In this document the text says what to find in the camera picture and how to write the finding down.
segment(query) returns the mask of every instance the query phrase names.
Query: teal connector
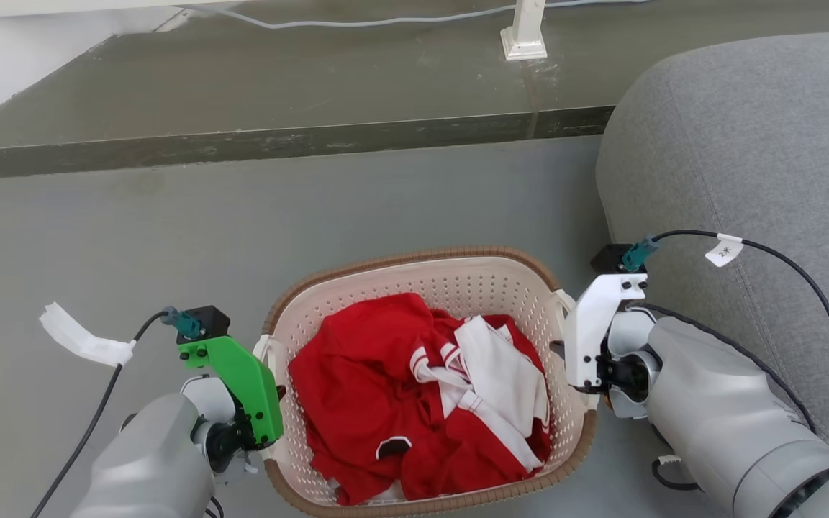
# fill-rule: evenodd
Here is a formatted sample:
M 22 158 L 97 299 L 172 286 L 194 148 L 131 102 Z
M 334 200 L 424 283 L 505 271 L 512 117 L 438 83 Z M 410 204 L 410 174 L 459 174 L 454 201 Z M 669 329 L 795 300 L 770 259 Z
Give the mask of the teal connector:
M 661 245 L 654 240 L 654 236 L 649 235 L 642 242 L 636 243 L 622 256 L 622 267 L 626 272 L 638 272 L 642 266 L 645 265 L 648 256 L 654 253 Z
M 200 337 L 200 322 L 193 316 L 179 312 L 172 306 L 165 308 L 165 311 L 168 312 L 168 316 L 162 317 L 162 324 L 172 325 L 182 337 L 189 340 L 196 340 Z

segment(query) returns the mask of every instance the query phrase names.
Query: green bracket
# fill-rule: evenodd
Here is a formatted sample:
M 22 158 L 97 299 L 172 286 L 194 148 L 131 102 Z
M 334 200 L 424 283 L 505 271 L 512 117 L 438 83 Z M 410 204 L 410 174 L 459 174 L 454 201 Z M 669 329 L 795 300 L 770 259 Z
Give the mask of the green bracket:
M 232 337 L 213 337 L 178 345 L 187 368 L 210 366 L 243 406 L 257 449 L 284 435 L 284 419 L 273 373 Z

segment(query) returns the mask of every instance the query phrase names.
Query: white post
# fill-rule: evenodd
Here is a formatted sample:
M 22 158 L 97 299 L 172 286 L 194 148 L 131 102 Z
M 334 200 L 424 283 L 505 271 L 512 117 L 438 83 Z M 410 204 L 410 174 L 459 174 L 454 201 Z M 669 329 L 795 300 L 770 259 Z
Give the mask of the white post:
M 501 32 L 504 56 L 507 61 L 544 59 L 546 55 L 543 32 L 545 0 L 519 0 L 514 14 L 514 25 Z

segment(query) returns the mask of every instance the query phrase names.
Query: gray upholstered ottoman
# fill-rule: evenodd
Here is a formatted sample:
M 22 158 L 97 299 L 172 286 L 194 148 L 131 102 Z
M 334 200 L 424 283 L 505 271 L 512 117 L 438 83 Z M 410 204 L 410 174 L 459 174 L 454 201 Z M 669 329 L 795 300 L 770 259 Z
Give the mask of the gray upholstered ottoman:
M 829 34 L 671 57 L 632 86 L 597 183 L 616 242 L 714 230 L 786 253 L 829 298 Z M 730 335 L 809 407 L 829 443 L 829 324 L 809 286 L 759 250 L 716 268 L 717 240 L 677 237 L 648 261 L 651 301 Z

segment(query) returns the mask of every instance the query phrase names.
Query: white post base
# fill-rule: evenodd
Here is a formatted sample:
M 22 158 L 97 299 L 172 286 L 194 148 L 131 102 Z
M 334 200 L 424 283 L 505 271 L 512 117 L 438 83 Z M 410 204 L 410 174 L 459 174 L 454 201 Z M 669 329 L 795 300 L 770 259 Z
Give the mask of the white post base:
M 524 59 L 546 59 L 549 54 L 545 51 L 542 33 L 537 32 L 539 38 L 529 42 L 518 42 L 514 38 L 514 27 L 507 27 L 501 32 L 501 43 L 504 44 L 504 57 L 507 61 Z

